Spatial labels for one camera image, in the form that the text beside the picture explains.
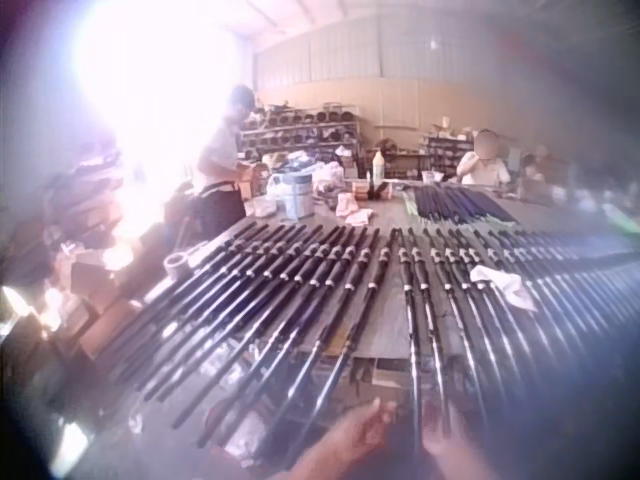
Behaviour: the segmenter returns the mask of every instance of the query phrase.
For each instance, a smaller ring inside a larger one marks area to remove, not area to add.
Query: fishing rod
[[[518,362],[516,360],[515,351],[511,346],[511,341],[509,340],[509,336],[507,335],[507,332],[504,330],[502,326],[502,321],[498,316],[498,313],[496,312],[497,307],[494,306],[494,302],[497,302],[500,305],[501,311],[507,316],[511,316],[511,312],[509,311],[508,307],[502,300],[500,292],[498,292],[498,289],[496,288],[493,282],[485,282],[485,281],[473,282],[471,280],[471,271],[478,265],[484,265],[484,261],[482,260],[482,257],[480,256],[478,251],[473,248],[471,243],[467,240],[467,238],[464,235],[462,235],[460,230],[457,230],[457,229],[453,230],[450,228],[447,233],[449,234],[450,237],[453,237],[458,243],[458,247],[460,248],[459,250],[460,258],[462,258],[465,264],[465,267],[467,269],[467,272],[469,273],[469,276],[468,276],[469,281],[472,282],[476,287],[478,293],[480,294],[480,297],[482,298],[482,300],[484,301],[484,304],[487,307],[487,310],[489,311],[489,315],[493,320],[493,325],[498,330],[498,333],[502,340],[502,345],[504,347],[505,352],[507,353],[507,358],[509,359],[509,363],[511,364],[511,370],[515,375],[517,390],[519,391],[520,398],[524,400],[526,399],[525,381],[524,381],[522,372],[520,371],[520,366],[518,365]],[[516,323],[515,319],[513,319],[513,317],[511,317],[511,319],[512,319],[512,323],[515,324]]]
[[[505,265],[504,261],[498,256],[498,253],[494,250],[494,248],[489,244],[489,242],[487,242],[487,239],[484,238],[478,230],[473,230],[473,235],[478,239],[478,241],[480,242],[480,245],[482,245],[482,248],[484,248],[485,252],[487,253],[487,256],[489,257],[489,260],[492,262],[495,268],[503,272],[506,272],[507,266]],[[493,283],[490,283],[490,285],[494,289],[494,291],[497,289],[497,287],[493,285]],[[522,350],[525,352],[526,357],[529,360],[529,368],[531,372],[536,378],[536,381],[538,382],[538,384],[543,385],[544,383],[542,382],[542,378],[540,377],[540,372],[538,371],[538,365],[536,363],[536,360],[533,358],[533,351],[529,345],[529,342],[527,342],[527,339],[524,336],[522,329],[518,325],[517,320],[512,315],[511,309],[504,303],[504,301],[502,301],[502,295],[500,295],[499,292],[495,292],[495,294],[498,297],[498,299],[501,301],[503,310],[505,310],[505,312],[507,313],[507,319],[509,320],[509,323],[511,324],[511,327],[513,328],[513,330],[516,332],[516,337],[520,342],[520,346],[522,347]],[[547,334],[545,333],[544,329],[538,322],[538,319],[536,318],[536,316],[531,310],[524,310],[524,311],[527,313],[527,316],[529,317],[529,321],[534,326],[536,333],[540,337],[540,341],[544,345],[545,350],[551,357],[551,360],[553,361],[554,366],[559,365],[556,354],[553,351],[553,348],[551,347],[551,344],[549,342],[549,338],[547,337]]]
[[[620,318],[624,317],[624,313],[619,309],[616,302],[616,294],[614,291],[609,291],[609,282],[606,277],[598,275],[597,270],[589,270],[588,267],[593,267],[594,262],[590,261],[589,257],[580,258],[568,249],[564,249],[561,245],[556,246],[549,240],[549,237],[537,234],[535,238],[538,244],[541,245],[540,250],[543,255],[547,257],[555,257],[556,260],[570,265],[567,270],[571,271],[571,277],[576,284],[581,286],[585,292],[585,296],[590,300],[592,304],[596,304],[599,311],[606,314],[613,311],[615,315]],[[602,318],[605,328],[609,329],[609,325]]]
[[[316,236],[318,232],[320,232],[320,230],[322,230],[322,226],[317,226],[311,232],[309,232],[302,241],[294,243],[291,246],[291,249],[289,249],[288,251],[286,250],[286,243],[279,242],[272,249],[270,249],[265,256],[260,257],[258,262],[261,262],[262,265],[256,264],[253,267],[251,267],[250,270],[247,270],[245,272],[244,277],[242,277],[234,287],[239,286],[241,288],[244,288],[246,285],[248,285],[250,282],[252,282],[256,278],[257,274],[262,273],[263,269],[268,268],[270,264],[272,264],[276,259],[282,258],[283,255],[285,257],[289,257],[289,259],[292,259],[294,255],[296,255],[296,252],[299,255],[300,253],[302,253],[302,249],[311,240],[313,240],[313,238]],[[196,325],[200,325],[200,324],[205,325],[205,323],[208,324],[209,323],[208,321],[218,310],[217,305],[218,303],[216,302],[213,305],[211,305],[209,308],[207,308],[207,310],[203,312],[200,318],[195,321],[195,324]],[[167,369],[164,372],[163,376],[159,378],[156,382],[154,382],[153,386],[145,393],[143,400],[145,401],[151,400],[175,376],[176,372],[185,366],[187,362],[189,361],[192,362],[190,365],[190,368],[192,368],[193,365],[195,365],[196,368],[199,368],[200,365],[202,365],[202,363],[204,363],[205,360],[208,358],[208,355],[202,354],[196,357],[197,353],[200,351],[201,348],[205,346],[207,342],[212,340],[212,337],[211,337],[212,333],[215,332],[215,330],[217,330],[220,326],[225,324],[226,320],[227,320],[226,316],[218,315],[217,318],[206,327],[207,330],[200,337],[200,339],[194,342],[193,345],[191,345],[189,349],[186,352],[184,352],[180,357],[176,359],[176,355],[179,354],[179,349],[176,349],[175,352],[169,352],[165,356],[165,361],[161,360],[155,363],[154,371],[150,372],[150,374],[145,379],[141,380],[140,383],[138,384],[138,388],[140,390],[142,390],[149,383],[149,381],[153,379],[153,377],[160,371],[160,369],[166,363],[168,363],[171,359],[175,359],[173,366]],[[240,324],[240,321],[237,321],[235,324],[233,322],[226,323],[224,330],[215,337],[211,347],[215,349],[217,348],[217,346],[221,345],[222,342],[227,341],[231,335],[233,335],[239,330],[238,328],[239,324]],[[194,332],[194,334],[191,335],[191,337],[193,337],[195,335],[194,330],[189,331],[187,335],[190,335],[191,332]],[[181,339],[181,343],[182,343],[181,347],[186,345],[190,339],[191,338],[187,339],[186,341],[183,341],[183,339]]]
[[[164,290],[160,295],[151,300],[136,315],[136,318],[133,321],[129,322],[127,325],[125,325],[124,328],[116,332],[116,334],[109,340],[105,348],[100,352],[99,356],[103,357],[107,356],[109,353],[115,354],[120,351],[120,348],[122,346],[121,344],[125,343],[125,340],[129,337],[129,335],[135,335],[136,332],[153,323],[153,321],[155,320],[153,314],[157,313],[161,309],[166,308],[168,304],[186,293],[194,283],[208,275],[212,270],[217,269],[223,262],[227,261],[231,257],[231,255],[233,255],[233,253],[230,253],[229,250],[233,248],[233,251],[235,251],[238,248],[235,247],[236,244],[241,246],[244,245],[247,241],[250,241],[254,237],[255,232],[252,232],[252,234],[250,235],[247,235],[247,232],[255,226],[256,222],[247,224],[235,235],[233,235],[221,245],[214,248],[211,253],[206,255],[199,263],[199,270],[182,280],[172,282],[166,290]],[[267,225],[262,225],[260,228],[264,230],[263,227],[267,228]]]
[[[338,261],[338,255],[342,252],[343,248],[346,247],[353,237],[355,228],[351,227],[345,238],[339,242],[338,238],[336,238],[335,243],[337,244],[331,252],[328,252],[328,249],[320,248],[316,252],[315,256],[312,257],[313,261],[307,261],[300,271],[294,277],[294,281],[285,285],[284,289],[280,292],[280,294],[276,297],[275,301],[269,305],[269,307],[263,312],[260,318],[254,323],[253,328],[249,330],[245,336],[243,337],[240,344],[236,347],[236,349],[231,353],[229,358],[225,361],[224,364],[216,371],[216,373],[207,381],[207,383],[196,393],[191,402],[187,404],[187,406],[178,414],[176,419],[174,420],[172,427],[174,429],[179,428],[186,420],[191,416],[191,414],[195,411],[195,409],[200,405],[200,403],[207,397],[209,392],[213,390],[213,388],[218,385],[220,380],[227,374],[229,369],[235,364],[235,362],[242,356],[244,351],[252,344],[255,340],[259,338],[259,336],[264,332],[264,330],[275,320],[275,318],[282,312],[284,307],[289,303],[289,301],[294,297],[294,293],[300,287],[305,284],[308,280],[309,276],[313,274],[313,270],[316,271],[316,275],[326,275],[326,273],[333,268],[333,265]],[[312,268],[308,268],[309,265],[317,266],[317,270]],[[309,282],[305,285],[305,288],[302,288],[301,298],[306,300],[311,293],[315,290],[315,285]],[[304,302],[299,302],[296,305],[294,311],[287,317],[287,319],[280,324],[274,335],[271,336],[271,339],[274,339],[273,343],[269,345],[273,345],[275,343],[275,334],[276,333],[284,333],[283,330],[289,327],[289,324],[293,321],[294,317],[296,317],[300,311],[304,307]]]
[[[240,398],[251,386],[253,380],[260,375],[261,367],[269,360],[271,351],[278,349],[276,358],[271,362],[271,365],[265,372],[257,388],[254,390],[252,395],[248,397],[244,404],[241,403],[239,407],[241,416],[239,415],[235,421],[232,421],[232,423],[229,424],[230,433],[227,433],[229,435],[233,434],[235,428],[239,426],[253,404],[261,397],[262,393],[266,389],[268,381],[273,378],[278,368],[282,365],[284,360],[286,360],[287,355],[291,353],[296,348],[297,343],[304,338],[309,327],[313,324],[314,320],[320,313],[320,309],[322,308],[324,301],[333,292],[336,283],[340,281],[346,268],[353,261],[357,249],[360,248],[366,238],[366,234],[367,229],[363,228],[360,230],[360,234],[353,245],[350,245],[345,250],[341,247],[335,247],[333,249],[329,255],[329,261],[323,265],[327,268],[322,269],[321,267],[318,269],[314,277],[309,281],[309,288],[307,288],[306,291],[301,292],[298,304],[295,306],[292,313],[271,335],[267,346],[251,366],[249,372],[242,377],[242,380],[240,380],[235,386],[230,397],[225,399],[225,404],[222,408],[217,410],[214,416],[207,421],[207,425],[196,442],[198,447],[202,448],[206,445],[211,436],[220,427],[226,415],[234,407],[235,402],[240,401]]]
[[[536,263],[533,262],[533,259],[528,255],[526,250],[518,248],[515,243],[512,243],[510,239],[504,235],[498,236],[493,231],[489,231],[489,236],[498,241],[500,245],[504,245],[505,258],[509,262],[511,262],[511,264],[516,269],[525,273],[523,278],[528,278],[530,280],[530,282],[527,283],[527,286],[530,287],[532,295],[536,297],[538,306],[540,306],[540,308],[544,312],[544,316],[546,317],[547,322],[552,326],[561,343],[563,343],[563,346],[566,348],[569,357],[573,357],[574,353],[569,346],[564,334],[562,333],[562,330],[556,324],[555,319],[557,317],[562,320],[562,324],[571,334],[571,338],[573,342],[578,346],[578,350],[580,350],[580,354],[582,357],[584,357],[583,359],[585,360],[585,362],[589,364],[590,367],[592,367],[592,364],[590,363],[590,357],[587,354],[587,350],[582,343],[580,335],[575,329],[573,322],[570,320],[569,316],[565,313],[563,308],[558,303],[558,298],[561,301],[563,300],[562,295],[560,294],[558,289],[554,288],[555,295],[549,291],[549,288],[547,287],[553,288],[554,286],[549,282],[543,281],[544,274],[537,268]],[[547,309],[547,305],[540,297],[540,294],[544,294],[544,297],[549,301],[551,308],[553,308],[553,311],[557,314],[557,317]]]
[[[342,349],[340,351],[340,356],[336,361],[336,364],[333,366],[333,370],[329,374],[329,378],[327,379],[322,391],[318,395],[316,399],[315,406],[309,418],[305,422],[304,426],[300,430],[300,433],[296,437],[295,441],[289,447],[289,451],[285,457],[285,468],[289,469],[293,465],[293,462],[300,455],[300,452],[304,448],[304,440],[309,434],[311,427],[315,423],[316,419],[325,408],[331,394],[335,390],[338,385],[338,381],[342,377],[347,365],[349,364],[351,357],[354,352],[358,348],[358,344],[360,343],[360,339],[362,338],[362,334],[367,327],[367,321],[369,320],[369,313],[371,312],[371,308],[377,298],[378,292],[380,291],[380,287],[387,273],[387,268],[389,266],[389,261],[391,257],[391,248],[393,246],[393,242],[395,240],[397,230],[395,228],[391,229],[391,233],[389,234],[389,238],[387,239],[387,243],[384,248],[380,250],[380,255],[378,257],[378,263],[376,265],[376,269],[371,276],[371,281],[367,286],[367,291],[365,292],[362,309],[358,314],[355,321],[351,324],[349,328],[349,333],[347,334],[347,338],[342,344]],[[259,459],[262,455],[264,449],[269,445],[269,433],[273,432],[275,428],[275,423],[272,424],[271,429],[268,429],[265,437],[261,440],[258,445],[256,451],[253,454],[254,459]]]
[[[567,310],[570,312],[571,315],[569,317],[571,318],[571,320],[575,321],[578,327],[580,327],[580,329],[585,333],[587,339],[590,342],[592,341],[589,327],[587,327],[587,325],[583,321],[583,318],[586,318],[593,330],[601,337],[602,340],[605,340],[602,330],[594,321],[590,312],[588,312],[583,307],[580,299],[577,297],[577,294],[579,294],[580,292],[577,291],[577,287],[575,286],[575,284],[572,283],[572,288],[567,283],[571,283],[570,280],[568,280],[568,277],[565,279],[565,276],[557,274],[557,272],[564,271],[564,265],[562,265],[560,262],[551,262],[551,259],[549,257],[545,257],[540,249],[537,249],[535,247],[525,248],[527,244],[522,238],[519,238],[518,241],[516,237],[505,230],[501,231],[500,235],[511,240],[511,242],[516,245],[516,247],[519,246],[521,251],[525,255],[529,255],[529,257],[533,260],[532,266],[534,268],[538,268],[538,270],[541,272],[541,275],[537,280],[538,283],[545,282],[551,288],[551,290],[553,290],[554,293],[558,295],[559,300],[563,302],[563,304],[567,307]]]
[[[413,297],[413,269],[411,257],[407,251],[407,242],[404,239],[402,229],[398,230],[400,237],[400,275],[402,276],[405,313],[409,329],[409,363],[411,365],[411,403],[413,413],[413,459],[420,457],[422,453],[422,383],[420,381],[420,333],[418,331],[418,319],[416,316],[416,302]]]
[[[440,404],[440,414],[442,416],[442,432],[449,436],[451,432],[451,414],[449,402],[447,401],[447,387],[444,380],[444,352],[442,349],[442,336],[436,320],[433,299],[431,298],[431,282],[427,273],[426,262],[422,252],[418,248],[418,241],[413,228],[409,228],[409,247],[413,257],[413,270],[420,285],[420,294],[424,305],[425,318],[427,319],[427,336],[433,354],[433,363],[436,371],[436,383],[438,385],[438,400]]]
[[[207,346],[199,356],[191,359],[191,362],[186,364],[181,370],[178,378],[165,375],[162,379],[158,380],[158,385],[152,388],[153,391],[150,390],[147,395],[145,395],[145,397],[150,398],[151,394],[155,394],[158,391],[160,392],[158,395],[158,400],[161,402],[165,401],[175,391],[175,389],[179,387],[190,375],[198,371],[200,365],[202,365],[207,360],[207,358],[209,358],[211,354],[213,354],[213,352],[217,350],[220,345],[222,345],[222,343],[226,342],[233,334],[241,331],[246,325],[248,325],[253,317],[258,313],[258,311],[270,300],[272,300],[273,298],[278,298],[278,296],[281,295],[283,286],[286,287],[286,284],[288,282],[302,284],[304,281],[306,281],[310,273],[305,274],[304,278],[301,277],[300,274],[302,273],[302,268],[309,264],[318,267],[319,264],[323,261],[323,258],[330,253],[332,246],[338,243],[344,231],[344,227],[333,228],[322,239],[320,239],[319,242],[309,245],[302,254],[301,252],[303,251],[304,244],[296,243],[289,250],[287,250],[287,252],[283,256],[276,259],[276,261],[263,272],[258,281],[255,282],[242,297],[246,297],[246,294],[255,294],[258,296],[246,306],[244,306],[243,302],[239,302],[239,300],[241,299],[238,299],[238,301],[234,302],[234,304],[229,306],[220,315],[218,315],[217,321],[221,325],[225,324],[226,327],[220,333],[220,335],[216,337],[213,343]],[[282,270],[285,269],[286,265],[288,265],[288,267],[284,272],[282,272]],[[254,324],[252,329],[246,333],[243,341],[247,342],[248,345],[253,341],[253,338],[259,338],[269,327],[271,321],[272,317],[268,316],[267,314],[262,315],[261,319],[259,319]],[[196,351],[192,350],[194,349],[190,349],[183,356],[185,362],[187,361],[187,359],[190,359],[191,355],[196,354]],[[178,369],[180,369],[180,367],[174,367],[171,370],[177,371]]]
[[[293,232],[293,235],[287,241],[290,242],[295,240],[297,236],[305,229],[305,225],[300,226],[298,229],[296,229],[296,231]],[[262,248],[257,252],[257,255],[261,260],[274,258],[275,256],[282,254],[282,251],[284,250],[286,245],[287,242],[283,241],[283,239],[279,239],[275,245],[273,243],[263,244]],[[241,277],[241,271],[234,270],[233,275],[235,279],[238,279],[238,277]],[[198,335],[198,332],[200,332],[202,327],[206,327],[207,331],[200,338],[200,340],[196,342],[196,345],[204,345],[204,343],[210,340],[209,334],[221,325],[220,318],[217,318],[213,322],[210,321],[214,313],[214,309],[208,308],[195,321],[190,322],[190,330],[185,333],[182,338],[180,338],[180,340],[171,347],[171,349],[165,354],[163,358],[154,362],[153,368],[149,372],[147,372],[147,375],[136,384],[136,390],[142,390],[147,385],[147,383],[149,383],[153,379],[153,377],[155,377],[157,372],[160,371],[162,367],[164,367],[164,365],[166,365],[171,360],[176,360],[176,356],[180,353],[180,350],[182,350],[185,345],[187,345],[196,335]],[[178,326],[178,328],[186,326],[187,323],[189,323],[189,319],[183,319],[182,325]]]
[[[602,339],[605,339],[605,333],[612,335],[610,326],[601,313],[607,312],[608,308],[600,299],[600,295],[591,288],[588,282],[584,281],[584,278],[579,275],[579,272],[571,268],[568,259],[559,255],[557,252],[554,252],[558,255],[557,257],[552,255],[550,249],[541,246],[540,242],[536,241],[538,236],[535,234],[525,235],[524,232],[517,232],[516,235],[522,239],[526,245],[530,246],[530,250],[533,250],[534,255],[536,255],[541,262],[549,266],[549,270],[551,270],[551,265],[556,266],[557,271],[555,272],[554,278],[573,293],[574,296],[571,298],[577,304],[577,308],[587,318],[592,328]]]
[[[211,277],[211,279],[220,278],[222,276],[229,276],[231,268],[241,268],[242,265],[251,264],[251,261],[259,254],[259,252],[264,252],[262,249],[263,245],[266,245],[270,248],[273,243],[271,242],[273,239],[277,241],[282,240],[286,237],[292,230],[295,229],[294,226],[289,227],[283,232],[284,225],[280,225],[278,228],[268,233],[264,238],[263,242],[254,241],[247,249],[239,252],[236,256],[234,256],[229,263],[223,266],[220,271]],[[203,286],[196,290],[197,293],[203,292]],[[210,298],[210,295],[207,294],[200,302],[196,303],[190,310],[184,313],[179,321],[175,321],[175,315],[177,315],[178,311],[188,305],[188,302],[193,301],[194,297],[192,294],[187,299],[183,300],[180,305],[178,305],[174,310],[169,312],[166,315],[166,320],[160,323],[160,327],[152,332],[149,337],[139,342],[135,350],[133,350],[125,359],[121,362],[126,367],[118,374],[116,377],[116,381],[128,381],[133,378],[141,369],[147,365],[149,359],[151,359],[158,351],[162,345],[166,345],[168,341],[171,340],[175,335],[180,333],[184,327],[190,324],[191,317],[195,314],[195,312],[202,307],[204,302],[206,302],[207,298]],[[171,330],[165,330],[171,323],[175,322],[175,328]]]
[[[480,409],[480,416],[482,418],[483,425],[485,427],[488,426],[488,417],[487,417],[487,409],[484,400],[484,394],[482,393],[482,387],[480,385],[480,375],[478,368],[478,361],[476,360],[474,351],[473,351],[473,343],[471,341],[471,336],[469,335],[469,330],[462,319],[462,314],[460,313],[460,304],[458,303],[458,298],[456,297],[455,290],[453,287],[453,283],[451,283],[451,276],[449,274],[449,270],[445,267],[444,260],[442,258],[442,253],[438,249],[433,237],[429,233],[428,229],[424,229],[423,233],[428,241],[428,247],[430,249],[429,256],[431,257],[431,261],[433,262],[436,275],[438,276],[438,280],[440,280],[440,284],[447,294],[447,299],[449,300],[449,304],[451,305],[451,310],[453,312],[453,316],[456,321],[456,325],[458,327],[458,331],[460,333],[460,339],[462,340],[462,345],[464,348],[465,357],[467,359],[467,365],[471,372],[471,380],[473,382],[473,387],[476,392],[476,397],[478,400],[478,408]],[[447,261],[449,262],[449,267],[453,269],[459,269],[460,264],[457,257],[453,254],[453,250],[446,249],[445,255],[447,256]]]
[[[486,325],[482,320],[480,315],[480,311],[478,306],[476,305],[476,301],[473,295],[473,291],[471,289],[471,280],[469,279],[469,272],[464,270],[461,265],[460,257],[456,255],[454,250],[451,248],[451,245],[447,241],[446,237],[442,233],[442,230],[436,228],[436,235],[442,239],[444,248],[445,248],[445,257],[449,260],[449,267],[453,273],[454,278],[458,282],[460,289],[465,295],[467,303],[471,308],[471,313],[475,320],[476,326],[480,330],[480,336],[482,337],[482,342],[484,343],[485,349],[487,350],[487,354],[489,356],[489,363],[491,364],[493,374],[495,376],[497,385],[498,385],[498,393],[502,399],[503,403],[507,403],[507,393],[504,385],[504,379],[502,377],[502,372],[500,371],[500,367],[498,366],[498,358],[494,352],[493,344],[489,339],[489,334],[487,333]],[[468,261],[466,258],[468,253],[466,251],[461,252],[465,258],[463,261]]]
[[[350,303],[350,300],[353,298],[353,293],[358,288],[360,281],[362,280],[362,276],[364,271],[369,265],[369,261],[371,259],[371,252],[375,250],[378,242],[378,236],[380,234],[380,229],[376,228],[373,232],[373,235],[369,238],[368,244],[360,250],[360,255],[357,261],[352,265],[351,269],[348,272],[347,280],[345,282],[345,286],[342,289],[340,298],[338,299],[338,307],[334,311],[333,315],[329,319],[329,322],[325,324],[320,334],[317,336],[316,341],[314,342],[313,349],[309,356],[307,357],[307,361],[302,366],[298,376],[289,387],[289,391],[287,394],[287,398],[285,402],[282,404],[281,408],[274,415],[272,424],[274,422],[279,421],[288,407],[292,403],[293,397],[302,389],[303,383],[306,379],[309,378],[314,365],[320,359],[322,353],[329,346],[329,342],[335,335],[336,330],[340,326],[340,323],[343,320],[344,313],[346,311],[347,306]],[[336,285],[340,282],[341,277],[346,272],[346,267],[348,263],[351,262],[350,258],[353,258],[353,255],[350,255],[346,258],[343,255],[342,261],[336,263],[333,270],[329,274],[329,277],[326,279],[323,291],[320,295],[314,297],[311,304],[307,308],[305,312],[304,318],[300,321],[298,325],[296,325],[297,330],[294,330],[287,340],[287,343],[281,348],[278,357],[271,364],[265,375],[263,376],[260,383],[256,386],[256,388],[252,391],[249,397],[246,397],[242,400],[239,407],[236,409],[235,415],[232,417],[232,420],[228,423],[225,423],[222,432],[218,436],[217,443],[218,445],[225,445],[231,435],[235,433],[237,428],[240,426],[244,418],[251,411],[251,408],[255,403],[260,399],[264,391],[267,389],[269,382],[274,378],[277,373],[278,365],[283,362],[286,358],[286,354],[289,351],[293,351],[297,346],[300,340],[302,340],[304,333],[306,332],[307,327],[317,318],[322,310],[323,305],[326,303],[327,299],[333,293]]]

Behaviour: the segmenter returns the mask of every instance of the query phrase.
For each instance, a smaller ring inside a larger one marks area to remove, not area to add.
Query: plastic bottle
[[[373,157],[373,183],[382,183],[384,181],[384,157],[380,150]]]

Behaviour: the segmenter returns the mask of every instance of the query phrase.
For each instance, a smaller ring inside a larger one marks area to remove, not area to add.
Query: worker
[[[544,175],[542,175],[538,169],[538,159],[535,155],[528,154],[524,156],[522,165],[520,166],[520,177],[544,182]]]
[[[194,187],[199,192],[196,215],[206,239],[213,239],[246,217],[239,182],[251,180],[254,169],[238,162],[236,136],[255,109],[253,91],[236,85],[211,140],[198,159]]]
[[[422,444],[445,480],[494,480],[495,472],[466,435],[458,410],[451,405],[451,431],[442,434],[441,423],[425,404]],[[379,450],[395,419],[396,404],[380,399],[351,410],[318,443],[307,450],[286,473],[270,480],[337,480],[368,455]]]
[[[463,185],[498,186],[509,183],[511,176],[504,162],[497,158],[498,135],[491,130],[480,130],[474,139],[473,151],[467,152],[456,171]]]

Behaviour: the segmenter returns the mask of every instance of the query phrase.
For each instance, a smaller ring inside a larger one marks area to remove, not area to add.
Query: white t-shirt
[[[238,145],[236,144],[236,128],[226,122],[222,122],[217,128],[209,143],[204,147],[202,155],[206,161],[215,163],[229,170],[238,168]],[[208,185],[228,180],[228,178],[216,178],[200,172],[196,166],[193,183],[197,190],[202,190]]]
[[[463,165],[469,163],[478,156],[475,152],[467,152],[458,164],[458,172]],[[511,180],[511,175],[504,166],[504,162],[499,158],[492,160],[491,162],[482,162],[478,160],[474,169],[462,177],[463,185],[497,185],[498,182],[507,183]]]

